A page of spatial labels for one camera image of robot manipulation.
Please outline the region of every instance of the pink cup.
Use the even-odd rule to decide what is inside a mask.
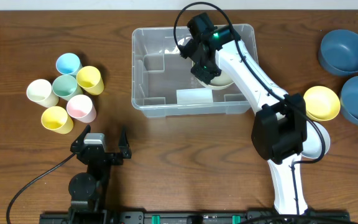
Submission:
[[[96,118],[96,110],[91,98],[85,95],[76,95],[67,103],[67,113],[78,121],[92,122]]]

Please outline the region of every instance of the yellow cup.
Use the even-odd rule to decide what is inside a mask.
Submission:
[[[334,119],[341,110],[338,96],[327,87],[314,86],[303,96],[306,103],[306,115],[315,121]]]
[[[93,66],[85,66],[77,73],[77,82],[88,93],[99,95],[104,90],[100,72]]]
[[[46,109],[41,116],[41,123],[44,128],[59,134],[67,134],[74,127],[73,120],[67,114],[66,110],[59,106]]]

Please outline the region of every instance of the clear storage box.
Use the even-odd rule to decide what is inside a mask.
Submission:
[[[236,24],[234,28],[245,42],[250,55],[258,62],[254,28],[248,24]],[[177,27],[179,44],[185,45],[190,38],[187,27]],[[185,114],[239,114],[250,108],[235,83],[223,90],[211,90],[210,98],[200,97],[201,92],[208,90],[193,90],[204,87],[191,74],[191,67],[191,59],[179,55],[172,27],[136,29],[132,33],[134,108],[141,110],[148,118]],[[183,96],[188,96],[190,100],[183,100]]]

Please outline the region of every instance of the wood grain surface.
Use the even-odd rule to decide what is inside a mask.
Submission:
[[[84,123],[66,135],[44,129],[45,108],[29,101],[27,85],[59,76],[55,61],[65,52],[101,69],[105,91],[94,97],[92,132],[117,147],[127,126],[133,156],[112,171],[109,208],[148,211],[236,211],[272,207],[274,192],[266,161],[251,140],[251,111],[239,115],[147,119],[131,105],[131,34],[138,27],[172,26],[178,11],[0,12],[0,223],[16,192],[70,155]],[[198,12],[186,12],[183,26]],[[324,85],[339,93],[349,77],[335,77],[318,63],[324,34],[358,33],[358,11],[227,11],[235,24],[255,29],[260,66],[289,93]],[[215,24],[225,24],[210,12]],[[348,210],[358,222],[358,126],[341,115],[323,125],[331,149],[315,165],[301,167],[303,191],[315,209]],[[12,208],[13,223],[38,223],[44,211],[70,206],[68,183],[86,167],[72,159],[27,189]]]

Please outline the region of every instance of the green cup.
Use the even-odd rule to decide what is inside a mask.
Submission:
[[[71,75],[60,75],[53,81],[53,93],[64,100],[70,100],[76,95],[83,94],[77,80]]]

